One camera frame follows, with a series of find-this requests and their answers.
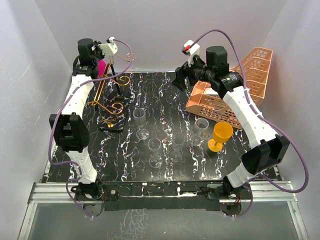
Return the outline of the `orange plastic wine glass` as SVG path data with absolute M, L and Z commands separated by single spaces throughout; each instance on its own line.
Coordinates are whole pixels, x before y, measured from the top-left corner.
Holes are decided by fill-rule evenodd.
M 233 135 L 233 127 L 224 121 L 217 122 L 213 128 L 212 139 L 208 141 L 208 149 L 212 152 L 220 152 Z

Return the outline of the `pink plastic wine glass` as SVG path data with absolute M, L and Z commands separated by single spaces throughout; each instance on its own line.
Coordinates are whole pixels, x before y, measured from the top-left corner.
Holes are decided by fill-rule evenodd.
M 97 78 L 101 78 L 105 74 L 107 64 L 103 59 L 101 59 L 98 63 L 98 75 Z

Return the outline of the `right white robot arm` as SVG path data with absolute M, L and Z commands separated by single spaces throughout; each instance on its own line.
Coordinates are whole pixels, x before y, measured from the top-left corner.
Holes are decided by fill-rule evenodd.
M 242 156 L 239 166 L 223 179 L 223 194 L 233 199 L 240 194 L 246 182 L 281 163 L 289 141 L 260 119 L 262 114 L 256 105 L 247 102 L 242 76 L 230 71 L 227 62 L 224 61 L 220 66 L 207 65 L 196 55 L 192 65 L 185 62 L 175 69 L 172 85 L 185 91 L 185 78 L 192 86 L 199 80 L 210 83 L 211 88 L 234 112 L 248 137 L 251 149 Z

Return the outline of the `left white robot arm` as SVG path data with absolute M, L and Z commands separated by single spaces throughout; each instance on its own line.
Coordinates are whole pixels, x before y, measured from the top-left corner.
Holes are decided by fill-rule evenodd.
M 98 76 L 99 61 L 103 58 L 98 42 L 83 38 L 77 42 L 78 56 L 74 59 L 71 85 L 59 116 L 51 114 L 49 123 L 54 129 L 55 143 L 62 148 L 75 166 L 78 182 L 86 187 L 86 194 L 93 200 L 103 195 L 102 185 L 96 183 L 97 171 L 91 162 L 88 145 L 89 131 L 83 121 L 83 111 Z

